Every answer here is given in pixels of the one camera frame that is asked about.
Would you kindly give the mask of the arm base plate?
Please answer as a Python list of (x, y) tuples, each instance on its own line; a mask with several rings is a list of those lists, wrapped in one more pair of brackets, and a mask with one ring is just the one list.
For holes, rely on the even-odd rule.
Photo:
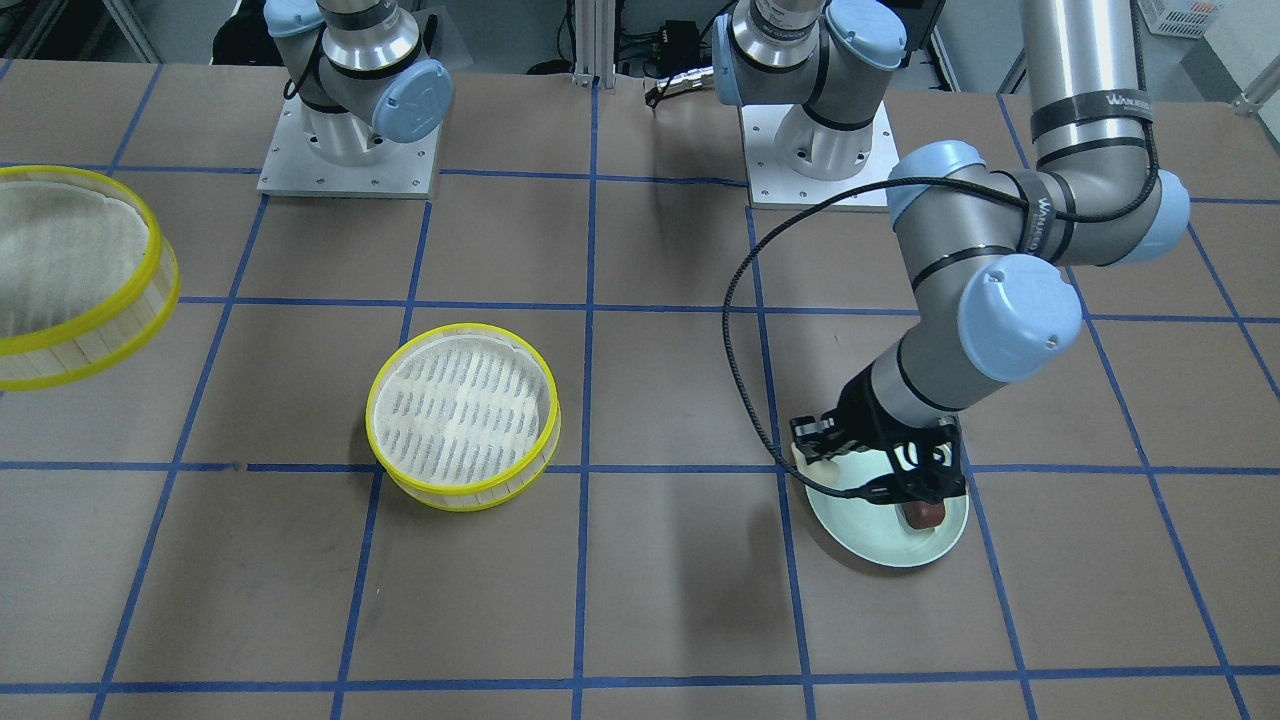
[(256, 188), (271, 197), (429, 200), (442, 131), (397, 143), (349, 113), (320, 113), (288, 99)]
[(803, 210), (837, 193), (886, 181), (899, 150), (882, 102), (873, 122), (855, 131), (817, 124), (799, 105), (739, 110), (750, 204), (762, 210)]

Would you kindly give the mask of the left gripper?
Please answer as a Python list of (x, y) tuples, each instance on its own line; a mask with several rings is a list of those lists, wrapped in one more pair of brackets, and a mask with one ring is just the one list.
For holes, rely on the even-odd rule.
[[(960, 425), (946, 418), (924, 428), (899, 421), (876, 397), (868, 375), (850, 380), (833, 410), (822, 416), (795, 416), (790, 429), (806, 464), (792, 475), (820, 495), (873, 505), (941, 503), (968, 495), (966, 475), (955, 454)], [(890, 470), (847, 489), (817, 479), (817, 462), (865, 451), (882, 454)]]

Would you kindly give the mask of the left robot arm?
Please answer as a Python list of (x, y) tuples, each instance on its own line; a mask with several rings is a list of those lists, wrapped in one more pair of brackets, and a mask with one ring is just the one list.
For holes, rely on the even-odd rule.
[(877, 505), (966, 493), (960, 411), (1038, 373), (1078, 337), (1061, 277), (1075, 265), (1146, 263), (1175, 247), (1190, 214), (1158, 164), (1153, 108), (1129, 1), (1027, 1), (1032, 169), (989, 170), (960, 141), (908, 154), (879, 182), (920, 320), (842, 389), (792, 421), (810, 489)]

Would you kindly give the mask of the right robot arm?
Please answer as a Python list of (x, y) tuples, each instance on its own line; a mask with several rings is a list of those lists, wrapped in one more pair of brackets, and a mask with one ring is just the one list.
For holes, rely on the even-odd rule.
[(283, 96), (300, 101), (305, 141), (324, 161), (367, 167), (440, 128), (453, 79), (431, 55), (436, 15), (398, 1), (266, 1), (262, 15), (289, 72)]

